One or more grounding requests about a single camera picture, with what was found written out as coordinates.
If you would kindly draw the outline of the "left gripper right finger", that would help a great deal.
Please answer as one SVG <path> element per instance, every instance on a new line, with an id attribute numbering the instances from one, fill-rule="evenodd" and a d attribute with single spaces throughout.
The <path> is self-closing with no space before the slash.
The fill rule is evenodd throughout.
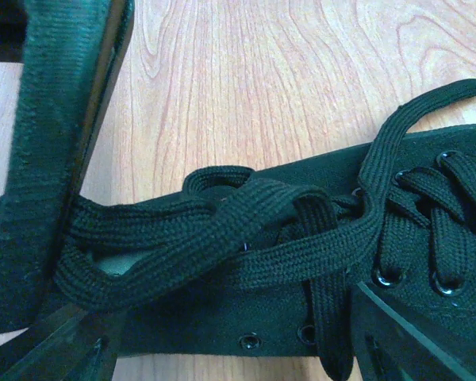
<path id="1" fill-rule="evenodd" d="M 351 340 L 364 380 L 476 380 L 476 343 L 371 283 L 352 289 Z"/>

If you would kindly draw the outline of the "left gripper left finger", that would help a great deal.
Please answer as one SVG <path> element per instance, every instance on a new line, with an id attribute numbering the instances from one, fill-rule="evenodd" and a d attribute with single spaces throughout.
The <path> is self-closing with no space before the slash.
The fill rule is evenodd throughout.
<path id="1" fill-rule="evenodd" d="M 0 380 L 111 380 L 119 314 L 67 304 L 0 345 Z"/>

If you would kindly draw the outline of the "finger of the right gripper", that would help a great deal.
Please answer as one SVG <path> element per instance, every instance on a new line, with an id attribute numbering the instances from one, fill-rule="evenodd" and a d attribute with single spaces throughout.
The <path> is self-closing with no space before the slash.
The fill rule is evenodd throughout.
<path id="1" fill-rule="evenodd" d="M 0 1 L 0 62 L 23 65 L 0 197 L 0 333 L 44 304 L 133 17 L 131 1 Z"/>

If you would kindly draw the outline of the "black sneaker with laces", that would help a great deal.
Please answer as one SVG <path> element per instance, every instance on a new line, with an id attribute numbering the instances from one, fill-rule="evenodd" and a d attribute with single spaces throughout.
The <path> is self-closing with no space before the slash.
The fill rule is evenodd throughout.
<path id="1" fill-rule="evenodd" d="M 308 353 L 351 373 L 351 289 L 368 282 L 476 341 L 476 125 L 412 133 L 476 79 L 400 106 L 371 144 L 266 171 L 197 170 L 132 205 L 79 198 L 54 281 L 131 310 L 133 352 Z"/>

